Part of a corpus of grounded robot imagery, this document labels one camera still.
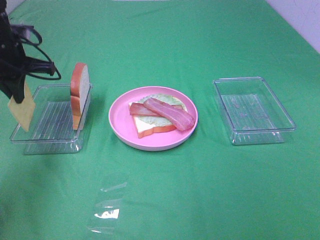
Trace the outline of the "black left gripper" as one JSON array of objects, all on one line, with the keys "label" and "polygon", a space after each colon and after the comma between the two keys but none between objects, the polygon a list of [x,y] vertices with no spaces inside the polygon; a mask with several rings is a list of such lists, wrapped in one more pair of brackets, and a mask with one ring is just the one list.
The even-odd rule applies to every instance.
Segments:
[{"label": "black left gripper", "polygon": [[[43,39],[32,25],[10,24],[6,14],[0,16],[0,90],[17,104],[25,98],[26,75],[41,79],[55,80],[55,63],[40,48]],[[46,59],[27,56],[23,45],[38,50]]]}]

